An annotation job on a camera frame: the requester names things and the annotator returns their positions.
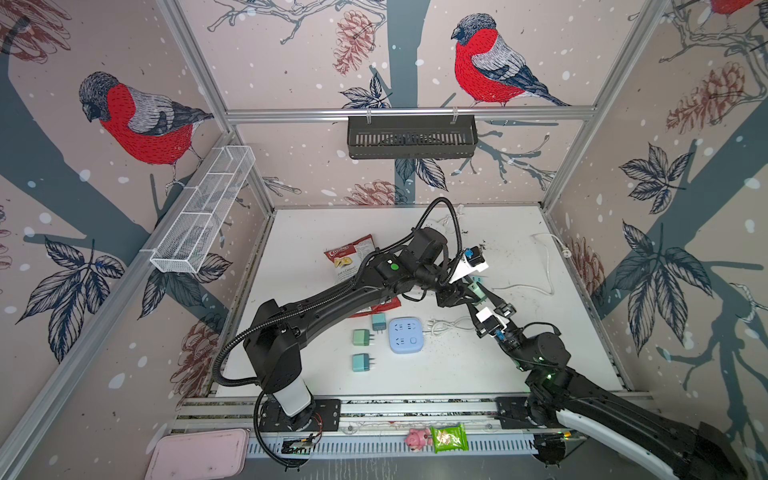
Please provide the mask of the red white snack bag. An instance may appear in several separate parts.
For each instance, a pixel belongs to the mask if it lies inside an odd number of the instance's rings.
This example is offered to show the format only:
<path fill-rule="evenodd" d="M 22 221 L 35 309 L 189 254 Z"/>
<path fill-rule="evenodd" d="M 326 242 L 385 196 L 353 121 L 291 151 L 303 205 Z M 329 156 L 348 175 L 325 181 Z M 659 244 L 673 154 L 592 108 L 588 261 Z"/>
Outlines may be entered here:
<path fill-rule="evenodd" d="M 376 247 L 371 234 L 358 238 L 340 247 L 332 248 L 324 252 L 325 257 L 333 264 L 336 280 L 341 283 L 353 277 L 364 257 Z M 367 307 L 353 315 L 353 318 L 384 313 L 399 308 L 402 305 L 399 298 L 385 301 L 374 307 Z"/>

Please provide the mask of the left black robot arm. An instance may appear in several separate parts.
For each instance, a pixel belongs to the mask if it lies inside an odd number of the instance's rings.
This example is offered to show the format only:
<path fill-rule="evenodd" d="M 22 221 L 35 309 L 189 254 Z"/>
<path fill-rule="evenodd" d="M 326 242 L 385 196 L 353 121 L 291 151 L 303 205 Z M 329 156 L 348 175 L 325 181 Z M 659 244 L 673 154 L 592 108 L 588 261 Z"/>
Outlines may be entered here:
<path fill-rule="evenodd" d="M 407 298 L 413 288 L 433 292 L 441 308 L 477 301 L 469 277 L 486 266 L 480 247 L 446 237 L 420 217 L 404 238 L 363 257 L 351 277 L 314 296 L 280 306 L 263 303 L 251 326 L 221 348 L 212 363 L 212 378 L 222 387 L 255 385 L 271 397 L 292 430 L 317 417 L 316 401 L 302 378 L 301 351 L 330 327 L 354 314 Z"/>

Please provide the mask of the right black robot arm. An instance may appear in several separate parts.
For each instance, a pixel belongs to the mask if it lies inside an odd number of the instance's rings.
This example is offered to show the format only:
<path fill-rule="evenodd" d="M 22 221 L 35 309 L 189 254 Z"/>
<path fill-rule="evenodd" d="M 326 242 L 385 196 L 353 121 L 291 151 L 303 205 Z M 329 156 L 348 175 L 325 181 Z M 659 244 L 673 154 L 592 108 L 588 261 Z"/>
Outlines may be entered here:
<path fill-rule="evenodd" d="M 545 322 L 543 332 L 527 334 L 513 321 L 512 304 L 484 286 L 460 285 L 459 290 L 477 336 L 493 338 L 526 375 L 526 399 L 499 398 L 501 421 L 579 432 L 658 479 L 747 478 L 719 429 L 670 420 L 603 389 L 569 367 L 571 354 L 556 325 Z"/>

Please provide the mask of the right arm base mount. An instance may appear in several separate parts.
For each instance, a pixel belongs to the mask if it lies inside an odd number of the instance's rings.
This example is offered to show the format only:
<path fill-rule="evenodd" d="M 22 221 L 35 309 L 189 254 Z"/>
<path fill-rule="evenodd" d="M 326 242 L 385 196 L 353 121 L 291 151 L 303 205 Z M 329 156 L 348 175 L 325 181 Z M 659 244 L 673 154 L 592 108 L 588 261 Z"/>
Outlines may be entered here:
<path fill-rule="evenodd" d="M 527 407 L 527 398 L 502 396 L 494 399 L 496 414 L 494 418 L 503 429 L 540 429 L 546 425 L 535 421 Z"/>

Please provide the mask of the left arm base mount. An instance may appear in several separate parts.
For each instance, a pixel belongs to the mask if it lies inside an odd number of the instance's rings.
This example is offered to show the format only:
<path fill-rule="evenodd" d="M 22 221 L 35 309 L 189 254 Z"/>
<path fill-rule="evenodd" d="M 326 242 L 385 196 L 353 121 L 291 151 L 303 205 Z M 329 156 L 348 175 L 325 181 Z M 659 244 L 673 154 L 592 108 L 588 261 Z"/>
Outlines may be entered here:
<path fill-rule="evenodd" d="M 271 396 L 254 412 L 254 425 L 261 433 L 336 432 L 341 417 L 339 399 L 314 399 L 308 407 L 291 417 Z"/>

